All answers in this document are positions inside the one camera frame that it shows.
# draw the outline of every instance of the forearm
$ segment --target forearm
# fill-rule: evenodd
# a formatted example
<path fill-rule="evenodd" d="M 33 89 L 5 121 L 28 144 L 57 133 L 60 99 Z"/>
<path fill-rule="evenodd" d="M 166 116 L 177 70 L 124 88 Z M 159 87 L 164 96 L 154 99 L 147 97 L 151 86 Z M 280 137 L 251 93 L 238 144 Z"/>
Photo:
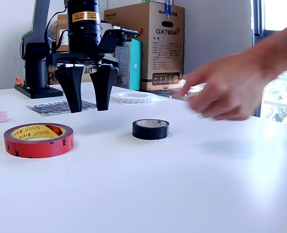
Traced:
<path fill-rule="evenodd" d="M 287 70 L 287 28 L 246 51 L 271 81 Z"/>

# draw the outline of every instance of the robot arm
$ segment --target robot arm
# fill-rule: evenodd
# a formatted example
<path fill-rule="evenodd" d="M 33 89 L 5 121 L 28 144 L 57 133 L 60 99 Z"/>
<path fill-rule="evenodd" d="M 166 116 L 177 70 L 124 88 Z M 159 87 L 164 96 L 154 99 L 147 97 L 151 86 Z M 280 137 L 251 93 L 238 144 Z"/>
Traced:
<path fill-rule="evenodd" d="M 99 111 L 108 110 L 119 60 L 106 57 L 105 54 L 114 52 L 116 46 L 125 46 L 127 35 L 137 36 L 139 33 L 126 29 L 108 30 L 102 38 L 99 0 L 65 0 L 68 9 L 69 53 L 57 53 L 50 50 L 44 36 L 49 4 L 50 0 L 35 1 L 32 29 L 23 35 L 21 42 L 25 84 L 15 88 L 32 99 L 61 96 L 61 91 L 47 85 L 47 67 L 60 66 L 55 76 L 66 95 L 71 112 L 80 112 L 83 67 L 77 65 L 92 66 L 97 70 L 90 75 L 97 108 Z"/>

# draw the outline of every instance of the red tape roll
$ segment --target red tape roll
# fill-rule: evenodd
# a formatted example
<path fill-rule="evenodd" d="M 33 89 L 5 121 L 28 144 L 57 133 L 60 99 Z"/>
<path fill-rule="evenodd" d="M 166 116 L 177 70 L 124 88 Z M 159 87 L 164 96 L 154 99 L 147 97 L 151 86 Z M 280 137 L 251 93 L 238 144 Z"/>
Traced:
<path fill-rule="evenodd" d="M 6 151 L 22 158 L 49 158 L 69 152 L 74 147 L 73 129 L 54 123 L 17 126 L 4 133 Z"/>

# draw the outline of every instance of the white wall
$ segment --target white wall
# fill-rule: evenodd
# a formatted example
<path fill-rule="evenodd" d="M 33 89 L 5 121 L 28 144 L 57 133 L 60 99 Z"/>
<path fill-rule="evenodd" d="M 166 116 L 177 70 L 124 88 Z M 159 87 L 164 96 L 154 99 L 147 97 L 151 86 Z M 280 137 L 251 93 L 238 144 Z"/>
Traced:
<path fill-rule="evenodd" d="M 141 3 L 142 0 L 108 0 L 108 9 Z"/>
<path fill-rule="evenodd" d="M 186 9 L 185 74 L 252 46 L 250 0 L 174 0 Z"/>
<path fill-rule="evenodd" d="M 103 18 L 107 0 L 101 0 L 100 6 Z M 64 0 L 51 0 L 49 18 L 63 9 Z M 22 35 L 31 29 L 33 11 L 34 0 L 0 0 L 0 89 L 13 88 L 15 78 L 23 78 L 19 45 Z"/>

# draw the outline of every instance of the finger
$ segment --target finger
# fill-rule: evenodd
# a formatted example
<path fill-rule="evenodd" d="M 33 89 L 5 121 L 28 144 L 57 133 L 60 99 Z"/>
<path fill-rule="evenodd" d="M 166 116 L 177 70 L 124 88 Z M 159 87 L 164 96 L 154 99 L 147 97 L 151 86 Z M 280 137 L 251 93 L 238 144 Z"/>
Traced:
<path fill-rule="evenodd" d="M 188 93 L 189 89 L 192 86 L 196 86 L 198 84 L 205 82 L 205 72 L 204 69 L 200 69 L 197 71 L 194 71 L 193 73 L 190 73 L 186 76 L 186 84 L 183 86 L 183 88 L 177 93 L 179 96 L 184 96 Z"/>
<path fill-rule="evenodd" d="M 215 120 L 247 120 L 249 116 L 244 114 L 240 108 L 236 108 L 232 111 L 227 113 L 220 114 L 218 116 L 214 116 L 213 119 Z"/>
<path fill-rule="evenodd" d="M 204 117 L 211 118 L 223 113 L 230 112 L 238 106 L 235 99 L 223 97 L 220 100 L 213 102 L 206 110 L 202 112 Z"/>
<path fill-rule="evenodd" d="M 191 108 L 203 113 L 213 102 L 218 101 L 225 91 L 224 85 L 207 83 L 203 91 L 190 101 Z"/>

